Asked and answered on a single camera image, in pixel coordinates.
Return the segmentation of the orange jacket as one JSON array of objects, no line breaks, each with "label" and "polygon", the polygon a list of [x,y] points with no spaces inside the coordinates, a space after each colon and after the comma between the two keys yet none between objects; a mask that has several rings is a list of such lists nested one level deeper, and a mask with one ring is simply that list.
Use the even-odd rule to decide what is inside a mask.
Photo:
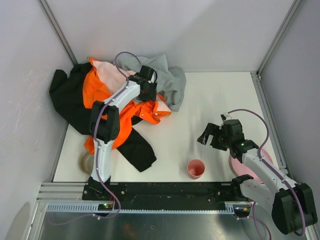
[{"label": "orange jacket", "polygon": [[[99,61],[92,57],[89,57],[88,60],[92,69],[87,73],[82,88],[83,104],[87,109],[91,109],[95,101],[102,102],[111,97],[123,87],[126,81],[125,77],[134,75],[141,69],[141,66],[138,66],[136,70],[132,68],[125,70],[124,67],[121,67],[121,71],[118,71],[116,66],[110,62]],[[130,101],[120,112],[120,132],[112,148],[121,146],[133,132],[132,117],[140,117],[142,120],[156,125],[161,122],[161,118],[169,116],[171,113],[164,97],[160,94],[156,95],[155,101],[141,103],[136,100]]]}]

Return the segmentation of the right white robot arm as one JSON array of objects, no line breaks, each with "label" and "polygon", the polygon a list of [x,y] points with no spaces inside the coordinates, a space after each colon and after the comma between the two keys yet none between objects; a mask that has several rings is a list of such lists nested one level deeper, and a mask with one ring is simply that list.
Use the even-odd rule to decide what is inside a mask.
[{"label": "right white robot arm", "polygon": [[229,151],[232,158],[253,171],[262,181],[244,174],[232,180],[240,195],[253,200],[271,213],[272,220],[284,235],[303,236],[306,228],[317,223],[318,217],[312,189],[306,183],[297,183],[276,168],[260,152],[258,145],[246,139],[237,119],[227,119],[222,125],[208,123],[197,142]]}]

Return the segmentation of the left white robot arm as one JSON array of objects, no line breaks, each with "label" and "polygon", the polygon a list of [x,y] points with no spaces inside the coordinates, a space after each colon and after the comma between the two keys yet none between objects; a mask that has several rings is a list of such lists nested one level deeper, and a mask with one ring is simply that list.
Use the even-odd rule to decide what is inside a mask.
[{"label": "left white robot arm", "polygon": [[111,152],[120,127],[120,113],[133,99],[155,101],[156,71],[143,65],[140,72],[126,78],[125,84],[104,101],[95,101],[91,109],[89,129],[94,139],[94,164],[91,177],[104,185],[111,177]]}]

